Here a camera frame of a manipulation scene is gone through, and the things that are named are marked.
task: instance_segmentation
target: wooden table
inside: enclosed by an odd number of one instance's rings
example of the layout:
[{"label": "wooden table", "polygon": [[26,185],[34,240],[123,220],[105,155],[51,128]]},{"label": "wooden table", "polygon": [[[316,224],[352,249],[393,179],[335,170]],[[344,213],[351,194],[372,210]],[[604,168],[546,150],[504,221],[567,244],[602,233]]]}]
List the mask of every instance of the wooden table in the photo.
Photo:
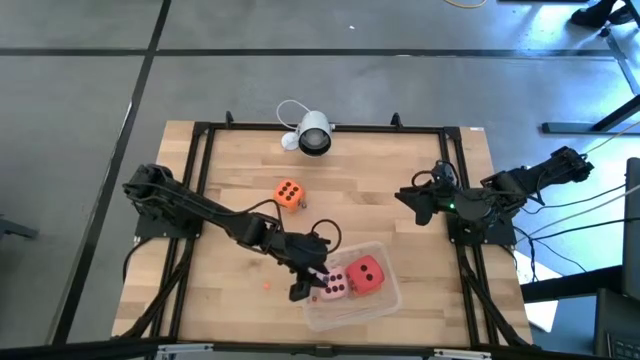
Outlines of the wooden table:
[{"label": "wooden table", "polygon": [[[157,162],[182,178],[193,122],[169,121]],[[472,185],[493,174],[482,129],[462,128]],[[197,241],[180,326],[180,340],[352,345],[468,346],[458,265],[445,217],[414,224],[414,213],[393,193],[411,176],[440,158],[438,139],[428,134],[334,133],[320,158],[285,152],[279,131],[218,130],[213,142],[205,196],[231,209],[270,198],[290,177],[306,187],[308,207],[284,214],[288,231],[307,232],[331,218],[343,231],[343,245],[369,241],[386,245],[402,293],[392,315],[364,324],[316,333],[307,327],[300,303],[288,300],[294,281],[268,256],[240,248],[214,225]],[[449,146],[455,159],[453,145]],[[202,155],[196,158],[196,169]],[[198,171],[191,189],[195,189]],[[273,215],[272,206],[259,211]],[[330,226],[318,231],[335,234]],[[149,305],[160,283],[167,239],[154,239],[133,255],[113,334],[126,331]],[[531,341],[513,260],[496,246],[484,246],[492,297],[521,337]],[[475,301],[481,340],[487,341],[480,303]],[[161,334],[168,333],[169,300]]]}]

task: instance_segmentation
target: pink die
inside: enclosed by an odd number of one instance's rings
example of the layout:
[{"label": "pink die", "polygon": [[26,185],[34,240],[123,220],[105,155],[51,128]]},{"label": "pink die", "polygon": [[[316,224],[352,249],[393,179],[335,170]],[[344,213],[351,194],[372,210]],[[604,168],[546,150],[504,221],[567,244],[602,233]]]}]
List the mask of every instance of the pink die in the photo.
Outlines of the pink die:
[{"label": "pink die", "polygon": [[349,292],[347,274],[342,266],[331,269],[328,275],[322,275],[322,281],[327,284],[326,288],[320,289],[320,298],[323,300],[340,299]]}]

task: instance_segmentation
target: clear plastic container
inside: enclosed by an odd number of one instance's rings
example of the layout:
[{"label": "clear plastic container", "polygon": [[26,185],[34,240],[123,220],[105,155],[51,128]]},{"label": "clear plastic container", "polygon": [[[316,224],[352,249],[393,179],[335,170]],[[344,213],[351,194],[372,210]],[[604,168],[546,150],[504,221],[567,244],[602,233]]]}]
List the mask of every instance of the clear plastic container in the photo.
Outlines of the clear plastic container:
[{"label": "clear plastic container", "polygon": [[402,298],[398,281],[391,267],[385,246],[379,242],[368,242],[350,246],[331,254],[325,265],[329,270],[349,265],[370,255],[380,266],[384,281],[377,290],[358,295],[348,287],[347,293],[340,298],[327,300],[322,288],[312,288],[303,310],[309,328],[313,331],[325,331],[340,326],[362,323],[380,316],[392,314],[400,308]]}]

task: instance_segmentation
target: concrete floor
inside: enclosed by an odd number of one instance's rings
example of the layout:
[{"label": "concrete floor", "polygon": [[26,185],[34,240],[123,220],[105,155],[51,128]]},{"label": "concrete floor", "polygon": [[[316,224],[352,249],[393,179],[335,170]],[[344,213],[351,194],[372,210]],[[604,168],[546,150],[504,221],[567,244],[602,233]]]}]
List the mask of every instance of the concrete floor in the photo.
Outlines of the concrete floor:
[{"label": "concrete floor", "polygon": [[[0,48],[146,48],[161,3],[6,0]],[[608,49],[593,32],[565,23],[576,8],[492,0],[477,10],[418,0],[184,0],[171,5],[159,47]],[[614,31],[634,72],[636,33],[635,26]],[[0,56],[0,213],[41,231],[35,241],[0,243],[0,347],[47,341],[141,64],[135,56]],[[562,145],[580,151],[599,143],[542,136],[538,127],[596,121],[631,96],[610,57],[156,57],[70,341],[110,335],[136,221],[119,184],[155,159],[166,120],[220,121],[231,110],[240,122],[273,122],[275,106],[292,97],[341,123],[386,124],[397,111],[405,124],[485,127],[501,170],[543,161]],[[615,141],[615,157],[612,146],[590,156],[597,171],[587,182],[551,188],[545,200],[574,201],[622,184],[625,160],[640,153],[640,142]],[[520,214],[515,223],[535,230],[582,209]],[[558,230],[620,217],[622,202]],[[595,269],[621,262],[621,233],[612,225],[547,243]],[[544,248],[537,259],[562,274],[580,271]],[[553,333],[534,331],[534,338],[551,350],[588,353],[592,332],[584,329],[593,327],[593,316],[583,314],[593,311],[592,299],[561,302]]]}]

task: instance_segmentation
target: white cable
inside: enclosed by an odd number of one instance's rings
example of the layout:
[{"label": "white cable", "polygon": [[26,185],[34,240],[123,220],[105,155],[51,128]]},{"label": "white cable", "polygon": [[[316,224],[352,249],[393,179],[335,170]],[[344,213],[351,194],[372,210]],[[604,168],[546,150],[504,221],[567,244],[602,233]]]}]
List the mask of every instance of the white cable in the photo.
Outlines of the white cable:
[{"label": "white cable", "polygon": [[[559,224],[559,223],[564,222],[564,221],[566,221],[566,220],[572,219],[572,218],[574,218],[574,217],[576,217],[576,216],[580,216],[580,215],[586,214],[586,213],[588,213],[588,212],[591,212],[591,211],[593,211],[593,210],[595,210],[595,209],[601,208],[601,207],[603,207],[603,206],[605,206],[605,205],[607,205],[607,204],[609,204],[609,203],[612,203],[612,202],[614,202],[614,201],[616,201],[616,200],[618,200],[618,199],[620,199],[620,198],[622,198],[622,197],[625,197],[625,196],[627,196],[627,195],[631,194],[632,192],[634,192],[634,191],[636,191],[636,190],[638,190],[638,189],[640,189],[640,185],[635,186],[634,188],[632,188],[631,190],[627,191],[626,193],[624,193],[624,194],[622,194],[622,195],[618,195],[618,196],[614,197],[614,198],[613,198],[613,199],[611,199],[611,200],[605,201],[604,203],[602,203],[602,204],[600,204],[600,205],[596,205],[596,206],[592,207],[591,209],[587,209],[587,210],[582,211],[582,212],[579,212],[579,213],[577,213],[577,214],[574,214],[574,215],[571,215],[571,216],[567,216],[567,217],[562,218],[562,219],[560,219],[560,220],[556,220],[556,221],[552,222],[552,223],[551,223],[551,224],[549,224],[549,225],[545,225],[545,226],[541,227],[540,229],[538,229],[538,230],[536,230],[536,231],[534,231],[534,232],[532,232],[532,233],[529,233],[529,236],[532,236],[533,234],[539,233],[540,231],[542,231],[542,230],[544,230],[544,229],[546,229],[546,228],[548,228],[548,227],[550,227],[550,226],[553,226],[553,225]],[[525,238],[526,238],[526,237],[522,237],[522,238],[518,239],[518,242],[520,242],[520,241],[524,240]]]},{"label": "white cable", "polygon": [[296,103],[296,104],[300,105],[303,109],[307,110],[307,112],[308,112],[308,113],[309,113],[309,112],[311,112],[311,110],[309,110],[309,108],[308,108],[308,107],[306,107],[306,106],[302,105],[302,104],[301,104],[300,102],[298,102],[297,100],[293,100],[293,99],[285,100],[285,101],[281,102],[281,103],[280,103],[280,105],[278,105],[278,107],[276,108],[276,116],[278,117],[278,120],[282,123],[282,125],[284,125],[284,126],[288,127],[288,128],[289,128],[289,129],[291,129],[291,130],[295,130],[295,129],[296,129],[295,127],[293,127],[293,126],[291,126],[291,125],[288,125],[287,123],[285,123],[284,121],[282,121],[282,119],[280,118],[280,107],[281,107],[282,105],[286,104],[286,103],[289,103],[289,102]]}]

